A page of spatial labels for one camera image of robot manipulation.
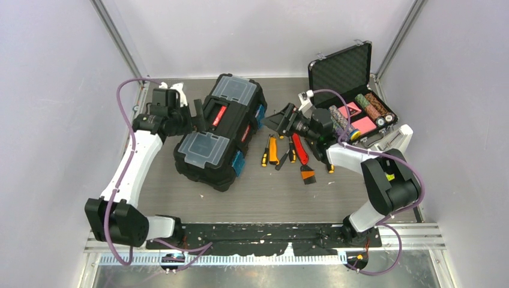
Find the toolbox lid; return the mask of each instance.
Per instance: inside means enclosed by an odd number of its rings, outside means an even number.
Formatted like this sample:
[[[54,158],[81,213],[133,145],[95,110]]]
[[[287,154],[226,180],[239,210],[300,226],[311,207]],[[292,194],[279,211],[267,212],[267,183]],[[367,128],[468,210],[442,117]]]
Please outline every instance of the toolbox lid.
[[[369,83],[371,50],[371,42],[365,41],[311,62],[309,88],[327,88],[339,94],[365,89]],[[313,102],[317,106],[333,97],[331,93],[319,93],[313,97]]]
[[[256,84],[238,76],[223,76],[219,80],[211,96],[225,98],[228,101],[249,105],[256,91]]]
[[[178,152],[185,154],[186,163],[204,169],[205,163],[218,165],[229,141],[228,138],[210,132],[194,132],[185,136]]]

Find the gray tabletop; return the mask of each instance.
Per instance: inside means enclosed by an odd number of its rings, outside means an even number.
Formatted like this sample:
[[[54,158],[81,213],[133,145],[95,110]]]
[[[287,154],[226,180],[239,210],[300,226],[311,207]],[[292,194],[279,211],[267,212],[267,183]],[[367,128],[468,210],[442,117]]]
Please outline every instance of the gray tabletop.
[[[258,81],[268,103],[268,115],[288,102],[298,104],[297,93],[307,90],[307,78],[265,78]],[[168,80],[168,84],[177,80]],[[192,100],[204,99],[215,79],[182,80],[191,111]],[[173,149],[181,137],[169,137],[157,154],[142,187],[139,209],[145,215],[177,216],[185,223],[196,222],[341,222],[368,198],[361,175],[336,167],[329,174],[325,165],[310,154],[309,166],[315,169],[317,183],[304,185],[300,163],[287,161],[280,171],[262,167],[261,156],[267,136],[262,128],[249,143],[244,171],[227,192],[187,179],[175,169]],[[288,140],[277,140],[281,157]],[[415,222],[411,211],[396,216],[394,222]]]

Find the toolbox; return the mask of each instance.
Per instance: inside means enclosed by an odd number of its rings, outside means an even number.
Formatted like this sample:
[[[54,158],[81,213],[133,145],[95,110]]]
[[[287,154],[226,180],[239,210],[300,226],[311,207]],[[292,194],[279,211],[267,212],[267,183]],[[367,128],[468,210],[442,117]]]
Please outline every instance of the toolbox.
[[[311,90],[332,89],[338,92],[349,106],[349,110],[353,115],[351,116],[351,123],[354,128],[361,130],[361,136],[355,140],[349,140],[350,144],[359,141],[366,143],[368,138],[375,135],[383,137],[398,121],[397,115],[368,86],[371,51],[371,42],[359,42],[355,46],[328,56],[322,56],[309,63],[308,66],[309,88]],[[356,96],[358,94],[366,95],[369,93],[391,114],[387,118],[389,121],[382,121],[380,123],[368,117],[371,115],[368,115],[366,109],[361,107]],[[328,109],[331,106],[336,106],[346,116],[343,103],[332,93],[317,93],[311,100],[315,107],[318,108]]]
[[[206,131],[185,135],[173,151],[178,173],[224,192],[239,177],[249,141],[261,128],[267,102],[260,84],[219,75],[205,98]]]

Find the red handle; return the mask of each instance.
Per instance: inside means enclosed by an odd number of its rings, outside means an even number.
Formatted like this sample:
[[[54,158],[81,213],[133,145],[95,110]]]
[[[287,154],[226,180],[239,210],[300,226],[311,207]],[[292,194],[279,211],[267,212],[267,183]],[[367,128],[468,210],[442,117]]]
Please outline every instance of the red handle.
[[[301,160],[302,165],[306,165],[309,161],[309,156],[306,153],[306,150],[304,150],[304,147],[301,143],[301,138],[297,134],[292,135],[292,140],[295,144],[295,149],[297,150],[297,157],[299,157],[299,160]]]

